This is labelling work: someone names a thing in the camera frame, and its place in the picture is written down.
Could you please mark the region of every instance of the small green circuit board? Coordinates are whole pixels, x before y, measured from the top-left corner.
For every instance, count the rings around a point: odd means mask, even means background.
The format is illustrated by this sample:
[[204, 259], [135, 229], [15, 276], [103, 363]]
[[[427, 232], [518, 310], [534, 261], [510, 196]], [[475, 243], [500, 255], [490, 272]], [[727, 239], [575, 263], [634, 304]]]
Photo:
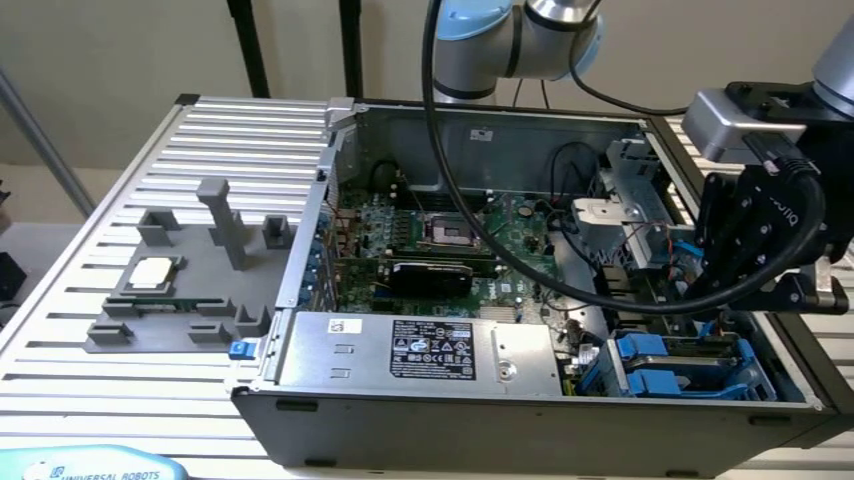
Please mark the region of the small green circuit board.
[[[535, 204], [537, 201], [523, 195], [498, 194], [478, 215], [512, 253], [537, 270], [557, 278], [558, 268], [549, 251], [546, 213], [537, 210]], [[347, 192], [339, 210], [358, 211], [359, 220], [346, 224], [347, 230], [339, 237], [360, 243], [359, 248], [348, 247], [336, 260], [339, 311], [476, 317], [482, 307], [519, 309], [521, 305], [533, 304], [534, 283], [496, 260], [476, 238], [471, 237], [471, 243], [466, 245], [436, 243], [438, 236], [431, 234], [431, 228], [436, 230], [438, 222], [450, 225], [444, 232], [462, 235], [459, 214], [430, 211], [428, 207], [424, 211], [396, 209], [387, 198], [371, 197], [363, 191]], [[475, 274], [470, 295], [452, 298], [395, 296], [383, 278], [400, 261], [471, 267]]]

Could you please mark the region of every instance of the black pole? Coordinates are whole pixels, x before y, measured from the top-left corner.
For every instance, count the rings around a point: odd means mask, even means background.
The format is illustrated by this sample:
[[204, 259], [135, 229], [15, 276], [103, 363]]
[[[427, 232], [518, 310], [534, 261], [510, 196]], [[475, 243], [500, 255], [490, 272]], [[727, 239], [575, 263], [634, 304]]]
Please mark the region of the black pole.
[[362, 89], [362, 0], [338, 0], [344, 51], [344, 80], [347, 96], [363, 98]]
[[270, 86], [267, 85], [267, 72], [264, 71], [264, 58], [262, 46], [258, 43], [258, 30], [255, 29], [255, 15], [252, 15], [252, 0], [227, 0], [228, 12], [235, 20], [238, 40], [243, 52], [246, 75], [250, 78], [250, 88], [255, 98], [270, 98]]

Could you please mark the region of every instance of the slotted aluminum plate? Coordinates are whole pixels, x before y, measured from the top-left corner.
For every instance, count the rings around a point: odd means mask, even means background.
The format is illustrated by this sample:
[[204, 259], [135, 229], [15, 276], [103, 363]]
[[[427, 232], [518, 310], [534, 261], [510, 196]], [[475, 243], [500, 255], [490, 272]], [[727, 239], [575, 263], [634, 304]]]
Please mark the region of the slotted aluminum plate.
[[[375, 477], [355, 471], [286, 471], [267, 460], [222, 382], [226, 377], [248, 379], [251, 364], [231, 366], [222, 354], [88, 355], [77, 346], [139, 242], [134, 225], [146, 207], [174, 208], [182, 223], [211, 223], [194, 192], [203, 177], [224, 176], [231, 182], [230, 203], [248, 223], [260, 223], [271, 212], [284, 212], [299, 222], [314, 165], [327, 144], [324, 110], [320, 102], [206, 97], [192, 107], [172, 109], [0, 333], [0, 448], [122, 444], [175, 458], [200, 479]], [[681, 133], [678, 121], [674, 125]], [[703, 172], [722, 167], [703, 160], [698, 165]], [[837, 275], [854, 290], [850, 271]], [[807, 317], [849, 379], [851, 320]], [[719, 478], [851, 479], [854, 433], [813, 450], [773, 450]]]

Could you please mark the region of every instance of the power supply label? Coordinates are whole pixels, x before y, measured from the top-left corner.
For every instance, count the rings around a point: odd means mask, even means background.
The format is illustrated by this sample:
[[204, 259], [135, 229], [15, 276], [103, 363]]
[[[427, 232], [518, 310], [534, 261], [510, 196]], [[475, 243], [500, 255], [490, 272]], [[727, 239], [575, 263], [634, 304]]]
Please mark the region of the power supply label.
[[398, 378], [476, 380], [471, 324], [395, 320], [391, 374]]

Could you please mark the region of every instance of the white wall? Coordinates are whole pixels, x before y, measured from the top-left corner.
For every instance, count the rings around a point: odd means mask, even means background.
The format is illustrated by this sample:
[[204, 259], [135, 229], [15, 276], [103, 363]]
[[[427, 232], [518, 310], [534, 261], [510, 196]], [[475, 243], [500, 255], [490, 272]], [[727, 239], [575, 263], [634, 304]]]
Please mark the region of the white wall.
[[[426, 0], [363, 0], [366, 96], [416, 100]], [[606, 0], [607, 35], [586, 80], [650, 107], [731, 80], [799, 82], [851, 0]], [[343, 95], [338, 2], [255, 0], [275, 96]], [[182, 92], [248, 95], [224, 0], [0, 0], [0, 65], [77, 166], [122, 168]], [[514, 81], [502, 81], [508, 104]], [[553, 107], [615, 110], [570, 83]], [[539, 106], [526, 83], [521, 105]], [[37, 163], [0, 114], [0, 163]]]
[[[250, 94], [224, 0], [0, 0], [0, 65], [77, 166], [123, 168], [179, 93]], [[3, 108], [0, 162], [40, 162]]]

